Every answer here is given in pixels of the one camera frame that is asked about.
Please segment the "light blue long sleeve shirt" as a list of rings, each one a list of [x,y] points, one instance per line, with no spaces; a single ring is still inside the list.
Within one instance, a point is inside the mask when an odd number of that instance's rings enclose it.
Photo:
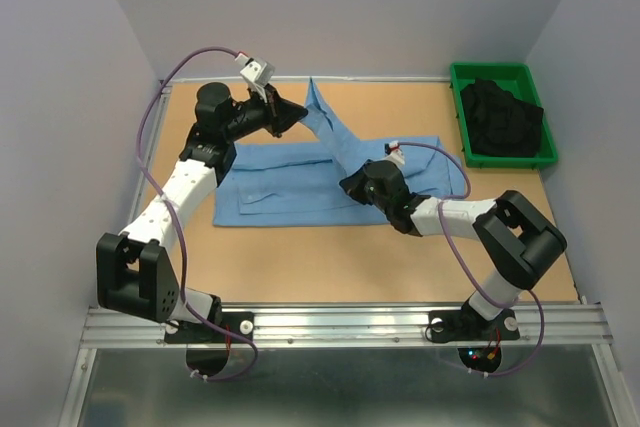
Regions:
[[[347,168],[383,158],[389,139],[358,138],[339,119],[314,81],[302,124],[317,142],[239,144],[231,171],[215,193],[216,227],[381,225],[386,218],[340,187]]]

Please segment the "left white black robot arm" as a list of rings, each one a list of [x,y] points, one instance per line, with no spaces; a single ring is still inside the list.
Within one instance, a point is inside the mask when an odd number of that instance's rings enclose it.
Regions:
[[[186,224],[230,172],[236,141],[259,130],[279,138],[307,114],[272,85],[244,101],[234,100],[224,83],[201,87],[195,122],[169,179],[164,185],[151,179],[156,195],[144,211],[97,243],[99,305],[157,323],[188,322],[202,341],[223,334],[220,299],[188,289],[185,275],[174,272],[171,250],[186,245]]]

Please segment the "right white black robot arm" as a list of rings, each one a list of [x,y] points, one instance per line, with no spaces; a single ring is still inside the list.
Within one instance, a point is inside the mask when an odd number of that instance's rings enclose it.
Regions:
[[[520,293],[540,281],[567,248],[564,235],[524,195],[507,190],[495,199],[442,199],[412,192],[390,160],[368,161],[340,181],[356,202],[381,211],[402,234],[442,235],[480,242],[495,271],[457,310],[430,316],[425,337],[433,343],[480,341],[504,325],[498,317]]]

